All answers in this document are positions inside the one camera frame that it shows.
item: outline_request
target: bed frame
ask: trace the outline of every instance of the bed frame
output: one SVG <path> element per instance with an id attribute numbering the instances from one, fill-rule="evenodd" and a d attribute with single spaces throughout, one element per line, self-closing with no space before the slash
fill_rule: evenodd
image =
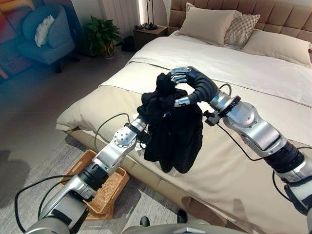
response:
<path id="1" fill-rule="evenodd" d="M 186 2 L 190 2 L 198 8 L 214 10 L 235 9 L 244 14 L 260 14 L 261 18 L 256 28 L 268 32 L 282 33 L 312 42 L 312 10 L 308 7 L 294 6 L 289 3 L 270 0 L 171 0 L 168 24 L 169 34 L 182 26 L 185 20 Z M 87 134 L 79 128 L 67 131 L 66 133 L 94 150 L 94 137 L 92 135 Z M 99 149 L 103 148 L 105 145 L 106 143 L 97 139 L 97 146 Z M 126 157 L 122 167 L 133 177 L 158 191 L 188 213 L 204 219 L 213 225 L 226 226 L 243 231 L 214 212 L 213 208 L 210 209 L 199 201 L 189 197 L 185 191 L 159 178 L 158 175 L 136 163 L 130 157 Z M 244 220 L 235 220 L 235 223 L 239 223 L 240 227 L 244 227 L 245 225 L 249 226 L 248 223 L 244 224 Z"/>
<path id="2" fill-rule="evenodd" d="M 272 0 L 171 0 L 169 35 L 182 27 L 187 2 L 203 9 L 237 10 L 243 14 L 260 14 L 261 17 L 255 28 L 312 43 L 312 8 Z M 309 53 L 312 61 L 312 51 L 310 50 Z"/>

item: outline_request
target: wicker basket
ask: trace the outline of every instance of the wicker basket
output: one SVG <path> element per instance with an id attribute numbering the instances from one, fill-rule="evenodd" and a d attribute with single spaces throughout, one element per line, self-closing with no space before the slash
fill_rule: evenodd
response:
<path id="1" fill-rule="evenodd" d="M 81 158 L 66 173 L 67 175 L 77 174 L 93 159 L 96 155 L 92 150 L 87 150 Z M 91 202 L 85 203 L 89 206 L 87 220 L 111 219 L 114 214 L 114 202 L 122 189 L 129 180 L 128 173 L 118 167 L 118 169 L 105 181 L 97 191 L 97 195 Z"/>

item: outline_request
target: armchair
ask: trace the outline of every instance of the armchair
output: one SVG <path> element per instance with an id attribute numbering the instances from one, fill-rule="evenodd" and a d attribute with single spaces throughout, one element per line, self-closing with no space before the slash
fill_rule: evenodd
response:
<path id="1" fill-rule="evenodd" d="M 55 21 L 48 32 L 48 43 L 39 48 L 35 43 L 36 28 L 49 15 L 53 16 Z M 64 7 L 50 4 L 35 9 L 25 18 L 22 31 L 26 41 L 18 46 L 18 50 L 25 57 L 38 62 L 47 65 L 56 63 L 57 72 L 61 72 L 59 60 L 75 48 Z"/>

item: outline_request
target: window curtain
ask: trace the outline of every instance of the window curtain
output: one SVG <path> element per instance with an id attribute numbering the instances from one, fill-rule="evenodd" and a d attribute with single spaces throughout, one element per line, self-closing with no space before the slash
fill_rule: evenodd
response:
<path id="1" fill-rule="evenodd" d="M 133 34 L 134 25 L 139 25 L 138 0 L 102 0 L 103 12 L 113 20 L 123 38 Z"/>
<path id="2" fill-rule="evenodd" d="M 153 11 L 154 8 L 154 24 L 166 26 L 169 21 L 169 10 L 170 10 L 170 0 L 138 0 L 139 12 L 140 12 L 140 23 L 146 23 L 148 16 L 150 22 L 153 21 Z"/>

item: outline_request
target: upholstered headboard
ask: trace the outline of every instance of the upholstered headboard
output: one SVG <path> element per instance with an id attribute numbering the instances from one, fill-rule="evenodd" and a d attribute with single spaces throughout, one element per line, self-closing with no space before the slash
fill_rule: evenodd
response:
<path id="1" fill-rule="evenodd" d="M 186 2 L 204 9 L 260 14 L 255 28 L 286 34 L 312 43 L 312 9 L 272 0 L 171 0 L 168 34 L 182 26 Z"/>

